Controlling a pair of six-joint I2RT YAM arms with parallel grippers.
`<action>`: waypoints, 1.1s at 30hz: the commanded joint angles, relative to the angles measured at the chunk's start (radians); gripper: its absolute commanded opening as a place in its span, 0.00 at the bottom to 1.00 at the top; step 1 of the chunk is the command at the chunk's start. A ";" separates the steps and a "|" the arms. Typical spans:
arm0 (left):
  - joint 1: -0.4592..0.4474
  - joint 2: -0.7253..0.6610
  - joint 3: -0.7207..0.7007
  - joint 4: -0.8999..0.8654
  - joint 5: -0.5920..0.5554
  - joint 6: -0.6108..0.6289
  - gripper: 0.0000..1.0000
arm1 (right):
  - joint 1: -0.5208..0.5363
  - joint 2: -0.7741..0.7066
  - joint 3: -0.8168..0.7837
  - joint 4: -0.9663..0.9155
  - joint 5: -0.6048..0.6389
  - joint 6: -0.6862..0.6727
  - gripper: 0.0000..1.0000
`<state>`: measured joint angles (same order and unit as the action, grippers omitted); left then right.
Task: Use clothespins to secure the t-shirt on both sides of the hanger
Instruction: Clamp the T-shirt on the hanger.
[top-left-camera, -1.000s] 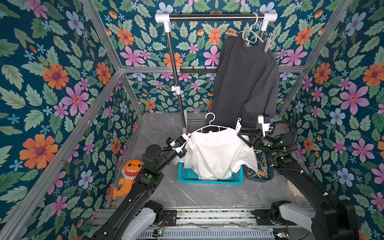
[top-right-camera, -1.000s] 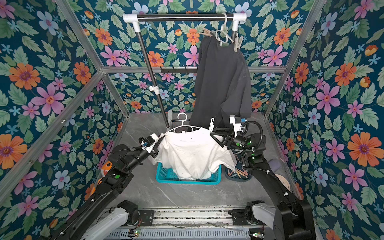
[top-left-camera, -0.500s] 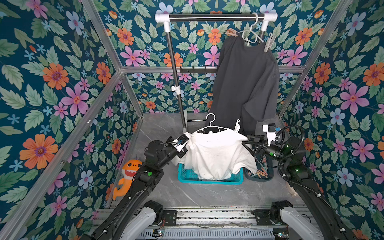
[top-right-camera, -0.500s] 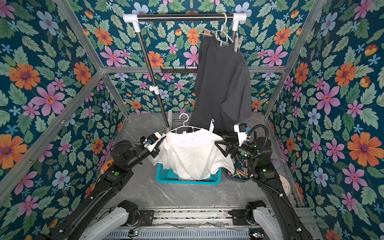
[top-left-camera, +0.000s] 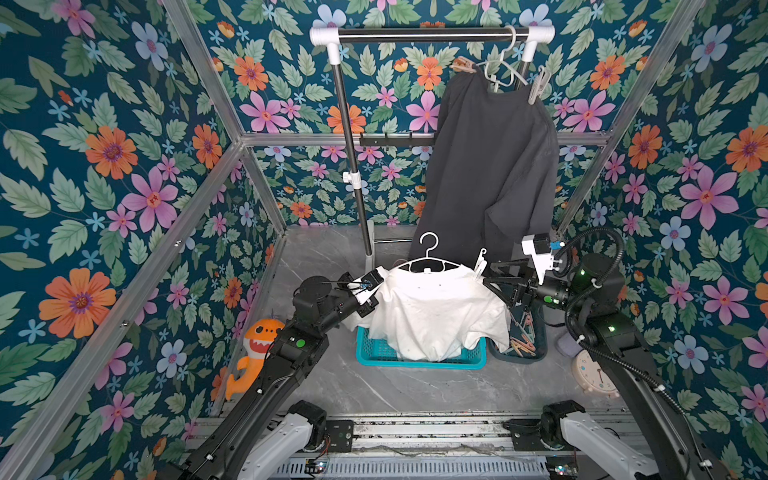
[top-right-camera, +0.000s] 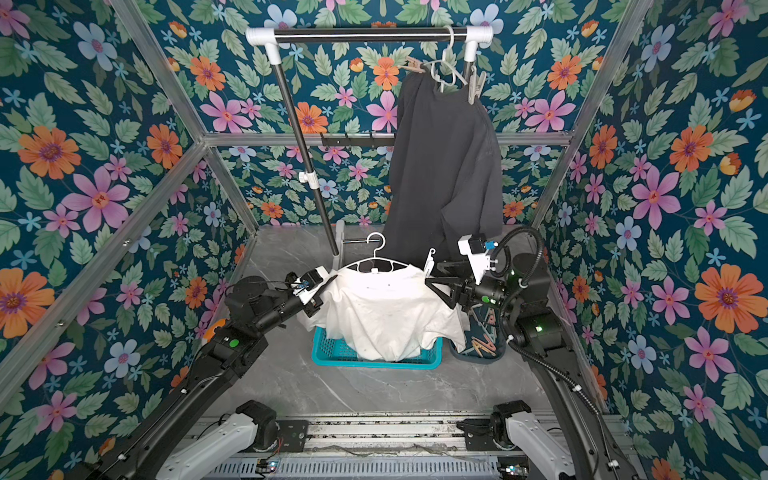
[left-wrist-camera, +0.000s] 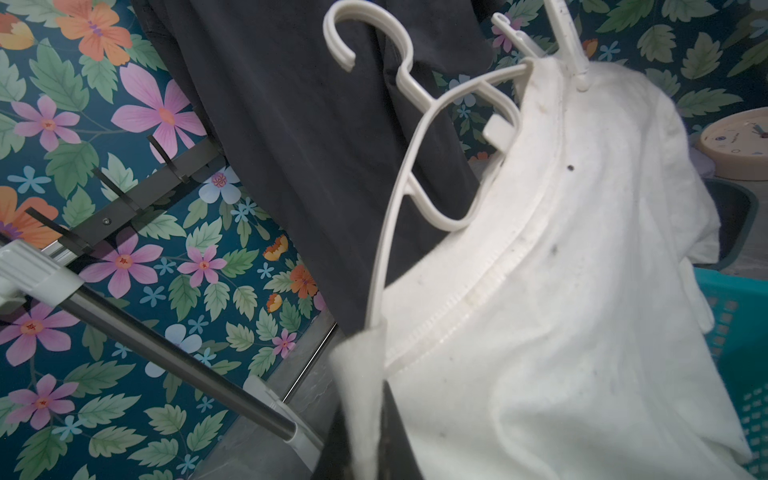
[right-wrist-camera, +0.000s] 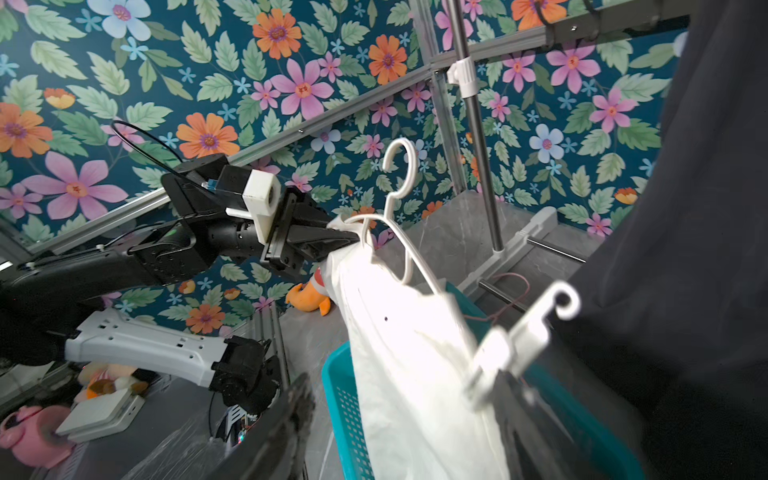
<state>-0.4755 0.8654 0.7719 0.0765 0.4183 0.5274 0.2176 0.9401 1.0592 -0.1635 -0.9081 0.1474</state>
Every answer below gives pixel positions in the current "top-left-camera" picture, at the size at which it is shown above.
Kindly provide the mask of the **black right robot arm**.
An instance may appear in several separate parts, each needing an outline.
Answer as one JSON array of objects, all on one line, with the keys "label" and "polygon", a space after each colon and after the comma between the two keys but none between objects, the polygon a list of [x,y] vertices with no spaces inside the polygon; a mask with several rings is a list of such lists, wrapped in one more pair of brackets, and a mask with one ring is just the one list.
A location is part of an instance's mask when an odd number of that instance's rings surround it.
[{"label": "black right robot arm", "polygon": [[644,456],[595,423],[573,400],[544,406],[538,437],[550,450],[572,447],[613,479],[727,479],[728,468],[695,432],[656,373],[649,344],[617,300],[622,235],[609,227],[569,242],[523,239],[524,258],[490,264],[484,286],[508,307],[541,302],[564,313],[564,326],[617,387],[650,447]]}]

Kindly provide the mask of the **dark grey t-shirt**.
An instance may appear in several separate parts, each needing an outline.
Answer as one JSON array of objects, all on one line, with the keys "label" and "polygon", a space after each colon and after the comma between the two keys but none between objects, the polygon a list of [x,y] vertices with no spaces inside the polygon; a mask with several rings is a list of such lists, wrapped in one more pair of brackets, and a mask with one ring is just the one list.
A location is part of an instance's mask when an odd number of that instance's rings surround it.
[{"label": "dark grey t-shirt", "polygon": [[490,262],[507,261],[524,236],[549,233],[559,143],[550,114],[530,91],[493,93],[479,71],[449,81],[409,258],[472,267],[484,250]]}]

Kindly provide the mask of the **white garment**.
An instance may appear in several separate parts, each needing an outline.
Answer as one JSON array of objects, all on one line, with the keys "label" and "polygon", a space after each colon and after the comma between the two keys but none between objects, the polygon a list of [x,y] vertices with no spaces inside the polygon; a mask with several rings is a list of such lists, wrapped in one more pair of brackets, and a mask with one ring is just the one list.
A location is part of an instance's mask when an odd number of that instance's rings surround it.
[{"label": "white garment", "polygon": [[367,328],[402,356],[433,362],[473,349],[481,338],[499,350],[510,346],[508,307],[469,268],[427,274],[379,268],[385,280],[378,306],[365,317],[352,314],[344,321],[348,329]]}]

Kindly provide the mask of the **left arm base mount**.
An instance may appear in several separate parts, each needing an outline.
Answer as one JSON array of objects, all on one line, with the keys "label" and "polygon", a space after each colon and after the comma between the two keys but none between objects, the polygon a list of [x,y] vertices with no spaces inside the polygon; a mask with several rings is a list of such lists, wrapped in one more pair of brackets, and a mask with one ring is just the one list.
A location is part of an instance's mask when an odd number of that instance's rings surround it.
[{"label": "left arm base mount", "polygon": [[306,453],[349,453],[355,433],[352,420],[313,422],[300,415],[287,415],[269,431],[270,438],[281,446],[284,441]]}]

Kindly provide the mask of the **white plastic hanger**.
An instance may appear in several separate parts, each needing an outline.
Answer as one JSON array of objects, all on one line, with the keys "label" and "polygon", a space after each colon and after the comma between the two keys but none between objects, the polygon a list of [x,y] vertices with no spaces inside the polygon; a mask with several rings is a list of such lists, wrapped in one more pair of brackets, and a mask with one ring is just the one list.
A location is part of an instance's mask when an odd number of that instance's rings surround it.
[{"label": "white plastic hanger", "polygon": [[[507,30],[511,35],[509,45],[491,60],[482,61],[475,64],[473,67],[474,73],[483,74],[484,78],[490,84],[490,91],[493,93],[498,93],[501,87],[523,87],[529,84],[526,77],[507,61],[507,53],[514,49],[514,46],[518,43],[518,38],[528,35],[527,28],[508,26]],[[510,74],[508,82],[503,81],[503,70],[506,70]]]},{"label": "white plastic hanger", "polygon": [[395,269],[407,271],[409,273],[437,273],[445,272],[461,267],[461,264],[439,258],[433,255],[433,251],[439,246],[439,236],[431,231],[423,233],[419,238],[419,244],[425,245],[427,239],[432,239],[433,244],[425,248],[424,254],[421,257],[407,260],[401,264],[395,266]]}]

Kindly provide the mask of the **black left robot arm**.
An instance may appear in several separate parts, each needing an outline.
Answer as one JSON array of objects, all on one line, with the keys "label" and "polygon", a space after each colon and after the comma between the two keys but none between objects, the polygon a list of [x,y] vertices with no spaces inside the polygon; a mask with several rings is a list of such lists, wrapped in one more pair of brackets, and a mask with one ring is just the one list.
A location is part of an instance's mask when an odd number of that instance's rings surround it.
[{"label": "black left robot arm", "polygon": [[359,278],[305,279],[293,294],[293,317],[267,352],[264,365],[234,409],[203,444],[160,479],[268,479],[292,455],[320,447],[326,413],[307,401],[268,426],[286,399],[308,377],[329,346],[328,333],[353,314],[364,317],[378,302],[385,273],[377,267]]}]

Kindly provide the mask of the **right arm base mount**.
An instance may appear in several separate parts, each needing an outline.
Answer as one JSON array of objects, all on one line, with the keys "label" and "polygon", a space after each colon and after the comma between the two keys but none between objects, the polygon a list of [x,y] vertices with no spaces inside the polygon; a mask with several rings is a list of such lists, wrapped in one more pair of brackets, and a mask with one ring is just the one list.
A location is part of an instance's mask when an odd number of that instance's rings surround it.
[{"label": "right arm base mount", "polygon": [[577,451],[567,443],[560,422],[549,416],[538,419],[508,419],[502,427],[510,433],[516,451]]}]

